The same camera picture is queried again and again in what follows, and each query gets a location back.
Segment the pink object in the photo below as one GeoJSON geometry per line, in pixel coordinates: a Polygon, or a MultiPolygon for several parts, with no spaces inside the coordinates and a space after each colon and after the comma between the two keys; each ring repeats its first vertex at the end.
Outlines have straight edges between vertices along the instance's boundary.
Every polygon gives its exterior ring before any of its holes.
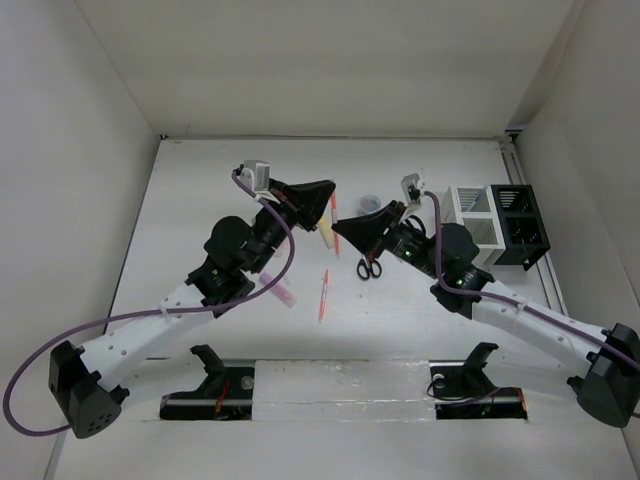
{"type": "MultiPolygon", "coordinates": [[[[258,281],[263,285],[268,284],[272,280],[273,277],[266,272],[263,272],[260,275],[260,278],[258,278],[258,281]]],[[[278,299],[280,299],[280,301],[289,308],[293,308],[293,306],[298,301],[296,297],[294,297],[293,294],[289,290],[287,290],[281,283],[276,283],[273,287],[271,287],[269,291],[276,297],[278,297],[278,299]]]]}

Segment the white wall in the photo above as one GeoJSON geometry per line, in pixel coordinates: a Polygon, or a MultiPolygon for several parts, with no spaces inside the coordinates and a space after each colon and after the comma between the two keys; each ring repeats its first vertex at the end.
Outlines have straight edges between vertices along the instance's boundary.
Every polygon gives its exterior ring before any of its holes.
{"type": "MultiPolygon", "coordinates": [[[[0,386],[109,310],[157,140],[72,0],[0,2],[0,386]]],[[[13,405],[59,425],[45,362],[13,405]]],[[[0,421],[0,476],[41,479],[52,439],[0,421]]]]}
{"type": "MultiPolygon", "coordinates": [[[[640,3],[589,0],[517,147],[571,313],[640,331],[640,3]]],[[[625,430],[640,466],[640,421],[625,430]]]]}
{"type": "Polygon", "coordinates": [[[178,137],[499,135],[573,4],[77,1],[155,131],[178,137]]]}

